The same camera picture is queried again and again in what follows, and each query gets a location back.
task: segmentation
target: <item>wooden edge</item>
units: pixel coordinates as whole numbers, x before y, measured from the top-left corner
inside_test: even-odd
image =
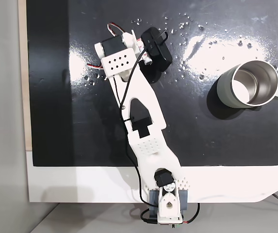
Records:
[[[26,0],[18,0],[18,20],[25,147],[32,151]]]

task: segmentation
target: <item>white plastic bracket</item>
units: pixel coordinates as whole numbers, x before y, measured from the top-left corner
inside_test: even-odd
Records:
[[[183,222],[176,183],[170,184],[168,188],[172,188],[172,186],[174,186],[175,195],[167,192],[163,196],[164,187],[159,190],[157,221],[161,224],[180,224]]]

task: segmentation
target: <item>white robotic arm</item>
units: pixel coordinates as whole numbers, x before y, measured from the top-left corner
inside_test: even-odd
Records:
[[[156,40],[146,46],[153,46]],[[119,107],[124,97],[120,107],[122,120],[128,132],[129,145],[138,160],[140,175],[150,190],[159,189],[157,221],[161,224],[181,224],[183,219],[176,181],[183,179],[184,175],[178,158],[167,146],[161,131],[166,128],[166,122],[156,95],[136,62],[144,44],[141,39],[137,41],[132,31],[132,34],[123,33],[111,38],[111,41],[98,43],[95,49]],[[146,65],[153,61],[147,52],[141,59]],[[138,99],[149,111],[152,123],[146,125],[148,134],[140,135],[139,130],[133,128],[130,121],[133,99]]]

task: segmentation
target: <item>black table surface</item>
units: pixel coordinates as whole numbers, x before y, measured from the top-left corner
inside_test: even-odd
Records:
[[[137,37],[169,32],[174,61],[152,88],[182,166],[278,165],[278,100],[231,109],[216,94],[242,61],[278,70],[278,1],[27,0],[34,166],[131,166],[109,81],[86,66],[110,21]]]

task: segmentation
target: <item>white table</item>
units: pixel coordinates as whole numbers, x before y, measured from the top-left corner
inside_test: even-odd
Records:
[[[19,17],[20,30],[25,26],[21,25],[23,16]],[[34,167],[32,152],[27,149],[26,155],[30,202],[141,202],[133,167]],[[278,166],[201,166],[183,170],[188,181],[183,183],[189,188],[188,202],[257,202],[278,191]]]

